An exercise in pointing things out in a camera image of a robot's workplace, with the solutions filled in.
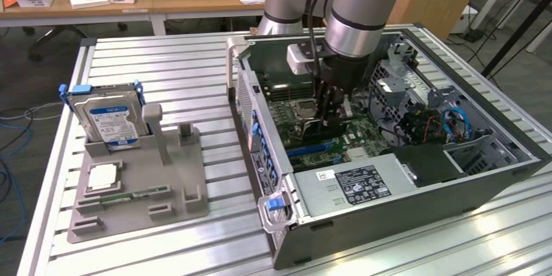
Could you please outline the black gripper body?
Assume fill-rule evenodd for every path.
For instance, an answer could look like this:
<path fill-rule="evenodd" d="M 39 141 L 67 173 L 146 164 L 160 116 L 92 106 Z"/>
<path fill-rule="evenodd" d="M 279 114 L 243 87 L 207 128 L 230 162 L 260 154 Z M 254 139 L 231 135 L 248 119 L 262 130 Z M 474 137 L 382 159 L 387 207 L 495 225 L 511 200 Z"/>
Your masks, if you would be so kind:
<path fill-rule="evenodd" d="M 368 68 L 368 58 L 346 58 L 336 55 L 320 62 L 320 79 L 344 92 L 352 92 L 360 85 Z"/>

